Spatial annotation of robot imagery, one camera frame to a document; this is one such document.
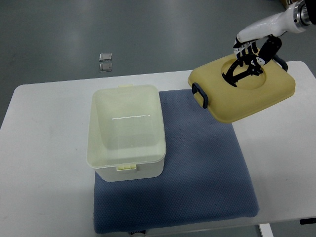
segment white plastic box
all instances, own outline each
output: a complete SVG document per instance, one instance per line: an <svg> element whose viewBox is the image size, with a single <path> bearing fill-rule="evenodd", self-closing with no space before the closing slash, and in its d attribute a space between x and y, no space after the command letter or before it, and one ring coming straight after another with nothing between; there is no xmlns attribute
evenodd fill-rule
<svg viewBox="0 0 316 237"><path fill-rule="evenodd" d="M93 94L87 163L104 180L156 177L163 171L165 153L160 98L153 85Z"/></svg>

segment yellow lid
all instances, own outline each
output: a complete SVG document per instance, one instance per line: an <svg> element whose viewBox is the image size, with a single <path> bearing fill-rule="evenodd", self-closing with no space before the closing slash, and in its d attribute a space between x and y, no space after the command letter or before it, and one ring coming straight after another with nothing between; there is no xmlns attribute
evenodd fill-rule
<svg viewBox="0 0 316 237"><path fill-rule="evenodd" d="M196 82L207 94L207 109L218 121L237 121L294 94L295 80L273 60L262 67L263 73L259 76L247 76L236 83L237 87L231 86L222 73L226 73L235 60L233 54L220 58L194 69L188 78L191 87ZM235 73L246 69L247 66L238 66ZM200 94L194 97L203 104Z"/></svg>

